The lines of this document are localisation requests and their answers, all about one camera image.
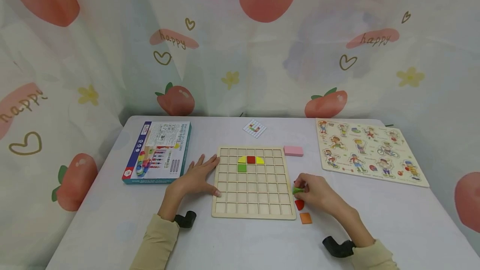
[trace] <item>jigsaw puzzle board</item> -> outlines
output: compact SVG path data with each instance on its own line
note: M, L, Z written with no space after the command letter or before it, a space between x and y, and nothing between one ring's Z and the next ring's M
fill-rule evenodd
M297 214L281 147L218 148L220 163L212 216L220 218L295 220Z
M319 118L315 124L323 169L429 187L399 129Z

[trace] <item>fabric backdrop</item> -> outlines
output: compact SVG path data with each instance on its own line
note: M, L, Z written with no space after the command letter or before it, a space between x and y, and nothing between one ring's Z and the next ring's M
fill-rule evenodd
M0 265L46 266L130 115L393 124L480 253L479 27L478 0L0 0Z

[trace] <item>yellow flower print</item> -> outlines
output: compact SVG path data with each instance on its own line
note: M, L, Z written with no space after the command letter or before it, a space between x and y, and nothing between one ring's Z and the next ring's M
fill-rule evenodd
M403 87L406 84L409 84L412 87L418 87L420 81L425 78L425 74L417 72L415 67L408 68L407 72L398 71L397 77L401 78L400 84L398 86Z
M85 89L84 87L79 87L78 92L82 97L78 99L78 103L80 105L84 105L87 102L92 102L92 105L97 106L98 105L98 93L95 91L92 85L88 87L88 90Z
M222 81L227 84L228 89L230 90L232 85L236 85L239 83L239 72L235 71L231 73L230 71L227 72L227 77L223 77Z

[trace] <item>cardboard box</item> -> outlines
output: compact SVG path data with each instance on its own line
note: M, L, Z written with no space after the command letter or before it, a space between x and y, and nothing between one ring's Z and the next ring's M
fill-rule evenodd
M192 125L146 121L122 180L126 184L170 184L183 175Z

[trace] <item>pink block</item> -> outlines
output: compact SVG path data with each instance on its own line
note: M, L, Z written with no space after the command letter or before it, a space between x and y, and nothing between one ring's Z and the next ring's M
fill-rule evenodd
M285 155L291 155L291 156L303 156L303 149L302 147L298 146L284 146L283 151L285 152Z

